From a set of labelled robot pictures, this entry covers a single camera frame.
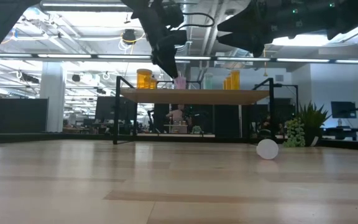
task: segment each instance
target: green plant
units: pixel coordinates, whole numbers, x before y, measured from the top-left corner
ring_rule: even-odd
[[[324,122],[329,118],[328,111],[323,112],[324,105],[317,109],[317,106],[309,102],[309,105],[301,107],[298,114],[300,121],[305,125],[305,128],[320,128]]]
[[[303,130],[300,118],[295,118],[286,122],[288,140],[284,142],[284,147],[304,147],[305,146],[305,132]]]

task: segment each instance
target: white ball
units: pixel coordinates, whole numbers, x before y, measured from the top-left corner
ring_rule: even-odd
[[[278,145],[271,139],[264,139],[256,147],[256,153],[264,159],[274,159],[278,155]]]

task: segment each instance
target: wooden floor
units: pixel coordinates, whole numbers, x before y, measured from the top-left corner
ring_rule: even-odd
[[[0,145],[0,224],[358,224],[358,151],[110,141]]]

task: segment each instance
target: black cable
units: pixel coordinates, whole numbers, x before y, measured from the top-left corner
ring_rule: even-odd
[[[188,27],[188,26],[193,26],[193,27],[212,27],[215,25],[215,20],[212,16],[208,15],[207,13],[202,13],[202,12],[184,12],[183,15],[186,16],[194,16],[194,15],[200,15],[200,16],[206,16],[208,18],[210,18],[212,20],[212,24],[208,24],[208,25],[203,25],[203,24],[185,24],[181,27],[178,28],[178,30],[184,28],[184,27]]]

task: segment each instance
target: shelf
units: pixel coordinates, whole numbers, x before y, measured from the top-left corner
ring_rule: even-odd
[[[136,103],[250,105],[267,96],[265,90],[147,90],[122,88],[121,95]]]

